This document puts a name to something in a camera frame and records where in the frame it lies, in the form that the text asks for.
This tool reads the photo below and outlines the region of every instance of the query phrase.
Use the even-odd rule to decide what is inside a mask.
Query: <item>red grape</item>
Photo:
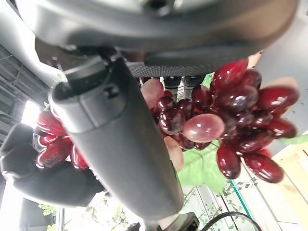
[[[220,93],[215,104],[231,112],[240,112],[254,105],[258,100],[258,92],[248,85],[237,86],[227,92]]]
[[[273,154],[268,149],[266,149],[266,148],[258,150],[257,154],[267,156],[268,158],[271,158],[273,156]]]
[[[266,126],[275,138],[292,138],[296,136],[296,127],[289,121],[281,118],[273,118],[271,123]]]
[[[255,129],[251,134],[242,136],[238,141],[237,151],[242,153],[252,153],[260,150],[272,142],[273,138],[269,131],[264,129]]]
[[[182,131],[185,116],[176,108],[169,109],[160,114],[158,124],[164,133],[174,135]]]
[[[239,126],[246,126],[254,121],[254,115],[250,110],[238,112],[234,115],[234,118]]]
[[[288,108],[276,108],[276,109],[271,111],[271,114],[273,115],[273,117],[280,117],[287,110],[288,110]]]
[[[211,142],[208,143],[195,143],[194,148],[198,151],[202,151],[203,149],[207,148]]]
[[[85,170],[89,167],[75,145],[72,148],[70,157],[71,157],[71,164],[74,166],[74,168]]]
[[[170,136],[164,138],[170,160],[177,172],[181,171],[184,167],[183,152],[179,144]]]
[[[183,135],[196,143],[207,143],[222,135],[225,125],[214,114],[197,115],[186,122]]]
[[[269,111],[257,110],[253,112],[254,121],[250,124],[255,128],[264,128],[266,125],[270,124],[273,119],[272,114]]]
[[[190,119],[193,115],[193,104],[188,99],[181,99],[177,103],[177,109],[185,115],[186,119]]]
[[[179,143],[183,150],[190,150],[194,148],[195,143],[187,139],[181,132],[171,136],[176,142]]]
[[[262,76],[260,75],[260,73],[253,69],[249,69],[245,72],[240,84],[249,85],[259,90],[261,82],[262,82]]]
[[[168,90],[164,91],[164,95],[163,95],[163,96],[169,96],[169,97],[171,97],[173,100],[175,100],[175,99],[174,99],[174,95],[173,95],[170,91],[168,91]]]
[[[57,140],[38,153],[36,166],[40,169],[48,169],[60,165],[70,154],[72,142],[68,137]]]
[[[55,136],[66,136],[66,132],[59,120],[57,120],[51,111],[42,111],[38,116],[37,126],[43,132]]]
[[[233,62],[215,72],[213,85],[216,93],[228,90],[240,83],[248,66],[248,59]]]
[[[213,102],[211,92],[206,86],[195,86],[192,90],[192,102],[199,110],[207,109]]]
[[[48,146],[57,140],[57,138],[58,136],[45,133],[39,137],[38,142],[41,146]]]
[[[241,160],[234,150],[224,144],[218,148],[217,164],[221,173],[228,179],[235,179],[241,173]]]
[[[253,173],[268,183],[278,183],[283,179],[282,168],[270,158],[260,154],[244,154],[246,165]]]
[[[158,99],[157,104],[156,104],[156,110],[158,112],[163,112],[171,108],[175,108],[175,102],[171,97],[163,96]]]
[[[299,92],[288,86],[270,86],[259,91],[257,106],[271,111],[293,105],[299,98]]]
[[[140,88],[149,109],[155,108],[157,100],[164,94],[164,86],[159,79],[150,79]]]

